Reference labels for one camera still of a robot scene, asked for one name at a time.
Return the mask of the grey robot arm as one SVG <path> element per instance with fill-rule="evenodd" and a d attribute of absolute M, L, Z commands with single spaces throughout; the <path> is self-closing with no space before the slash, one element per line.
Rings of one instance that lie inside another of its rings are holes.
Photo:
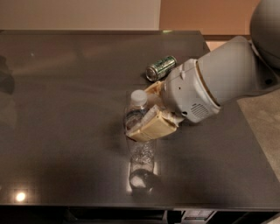
<path fill-rule="evenodd" d="M 233 99 L 279 88 L 280 0 L 261 0 L 250 21 L 251 40 L 237 36 L 199 59 L 171 70 L 163 81 L 132 94 L 148 110 L 130 118 L 125 134 L 137 142 L 165 137 L 187 120 L 199 123 Z"/>

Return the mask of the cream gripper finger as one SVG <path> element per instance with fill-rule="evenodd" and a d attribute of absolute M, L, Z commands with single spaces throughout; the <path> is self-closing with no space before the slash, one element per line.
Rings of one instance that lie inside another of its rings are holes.
<path fill-rule="evenodd" d="M 159 139 L 175 132 L 183 121 L 183 117 L 154 105 L 139 122 L 126 131 L 126 136 L 137 142 Z"/>
<path fill-rule="evenodd" d="M 160 108 L 165 106 L 161 97 L 162 86 L 163 82 L 157 81 L 144 90 L 148 97 L 149 108 L 152 108 L 154 105 L 158 105 Z"/>

